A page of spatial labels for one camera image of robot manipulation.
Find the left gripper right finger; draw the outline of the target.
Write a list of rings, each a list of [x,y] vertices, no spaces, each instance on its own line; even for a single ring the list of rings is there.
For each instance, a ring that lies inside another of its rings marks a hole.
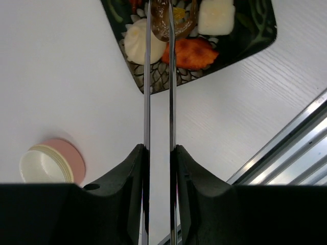
[[[183,244],[326,244],[326,187],[229,185],[178,145]]]

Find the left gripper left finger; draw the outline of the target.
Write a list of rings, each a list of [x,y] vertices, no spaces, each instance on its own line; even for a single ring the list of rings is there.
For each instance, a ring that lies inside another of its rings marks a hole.
[[[1,244],[138,244],[145,152],[84,187],[2,184]]]

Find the metal tongs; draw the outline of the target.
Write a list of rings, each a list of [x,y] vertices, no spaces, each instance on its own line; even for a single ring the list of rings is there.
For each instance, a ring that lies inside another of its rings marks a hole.
[[[159,100],[155,100],[155,108],[158,112],[151,115],[150,96],[150,74],[151,74],[151,35],[153,15],[152,6],[155,2],[148,3],[148,14],[146,24],[146,50],[144,65],[144,146],[145,169],[143,172],[143,226],[142,244],[149,243],[150,231],[150,205],[159,203],[159,192],[163,192],[166,198],[164,204],[168,205],[166,210],[169,217],[163,220],[170,222],[170,243],[178,244],[177,226],[177,167],[176,158],[176,55],[175,55],[175,22],[173,5],[171,1],[166,4],[168,16],[168,38],[169,38],[169,91],[166,93],[165,102],[169,105],[164,107],[159,105]],[[150,201],[150,191],[154,191],[155,200]]]

